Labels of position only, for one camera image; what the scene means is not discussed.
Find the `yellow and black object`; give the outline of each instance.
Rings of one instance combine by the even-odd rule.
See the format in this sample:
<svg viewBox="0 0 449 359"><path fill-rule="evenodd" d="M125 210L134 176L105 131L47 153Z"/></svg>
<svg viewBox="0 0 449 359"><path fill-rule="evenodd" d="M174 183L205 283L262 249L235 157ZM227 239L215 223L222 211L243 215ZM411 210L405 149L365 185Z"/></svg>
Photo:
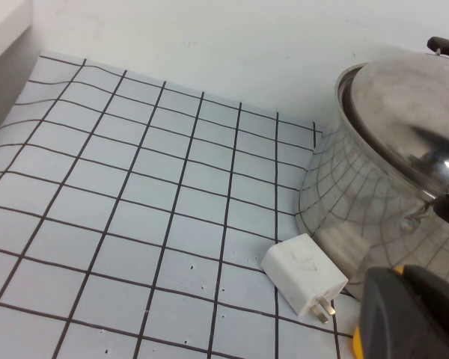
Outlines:
<svg viewBox="0 0 449 359"><path fill-rule="evenodd" d="M449 359L449 283L420 266L369 269L352 346L357 359Z"/></svg>

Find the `white wall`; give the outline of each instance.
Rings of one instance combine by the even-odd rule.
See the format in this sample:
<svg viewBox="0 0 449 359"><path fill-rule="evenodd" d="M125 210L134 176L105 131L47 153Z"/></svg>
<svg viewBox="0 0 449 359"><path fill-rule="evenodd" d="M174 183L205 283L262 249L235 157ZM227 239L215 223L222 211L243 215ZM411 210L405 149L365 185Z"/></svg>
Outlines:
<svg viewBox="0 0 449 359"><path fill-rule="evenodd" d="M346 67L449 37L449 0L34 0L33 23L47 49L313 117Z"/></svg>

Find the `stainless steel pot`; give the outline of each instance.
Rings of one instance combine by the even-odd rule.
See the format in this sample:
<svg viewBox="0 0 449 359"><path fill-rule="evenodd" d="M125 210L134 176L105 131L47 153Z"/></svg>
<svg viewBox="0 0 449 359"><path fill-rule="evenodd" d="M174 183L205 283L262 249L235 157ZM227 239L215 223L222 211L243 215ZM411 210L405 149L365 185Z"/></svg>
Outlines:
<svg viewBox="0 0 449 359"><path fill-rule="evenodd" d="M362 294L372 266L421 265L449 281L449 40L436 55L361 64L335 86L296 220Z"/></svg>

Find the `pot rim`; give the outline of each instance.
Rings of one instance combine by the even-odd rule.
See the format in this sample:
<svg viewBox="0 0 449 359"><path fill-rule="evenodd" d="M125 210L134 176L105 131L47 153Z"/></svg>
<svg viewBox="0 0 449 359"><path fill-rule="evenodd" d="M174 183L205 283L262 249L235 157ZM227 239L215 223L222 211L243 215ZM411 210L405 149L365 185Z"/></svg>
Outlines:
<svg viewBox="0 0 449 359"><path fill-rule="evenodd" d="M345 69L337 78L335 82L335 101L337 102L337 110L339 114L339 120L345 124L346 130L354 137L355 142L358 146L364 151L366 155L370 157L370 159L384 171L393 182L396 184L406 188L414 195L418 196L420 199L428 202L436 199L434 194L426 191L421 188L415 182L413 182L410 178L408 178L405 174L399 171L396 167L394 167L389 161L387 161L383 156L381 156L376 149L361 135L361 133L354 127L351 120L346 115L346 112L343 108L343 90L352 79L355 74L367 63L361 63L357 65L353 65Z"/></svg>

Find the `yellow object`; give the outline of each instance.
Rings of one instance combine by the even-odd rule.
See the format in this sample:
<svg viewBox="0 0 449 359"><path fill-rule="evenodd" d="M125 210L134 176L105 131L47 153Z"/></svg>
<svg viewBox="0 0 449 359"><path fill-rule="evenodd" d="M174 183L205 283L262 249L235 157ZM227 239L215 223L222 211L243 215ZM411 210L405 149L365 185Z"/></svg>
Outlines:
<svg viewBox="0 0 449 359"><path fill-rule="evenodd" d="M354 351L356 359L364 359L364 355L362 354L362 344L361 335L359 334L359 327L356 327L354 336L352 337L352 350Z"/></svg>
<svg viewBox="0 0 449 359"><path fill-rule="evenodd" d="M397 273L402 274L404 271L404 266L396 266L394 267L394 270ZM364 354L362 352L361 335L359 333L359 326L356 327L354 335L352 336L352 350L354 351L356 359L364 359Z"/></svg>
<svg viewBox="0 0 449 359"><path fill-rule="evenodd" d="M404 271L404 266L395 266L395 267L394 267L394 270L395 270L397 273L402 274L403 271Z"/></svg>

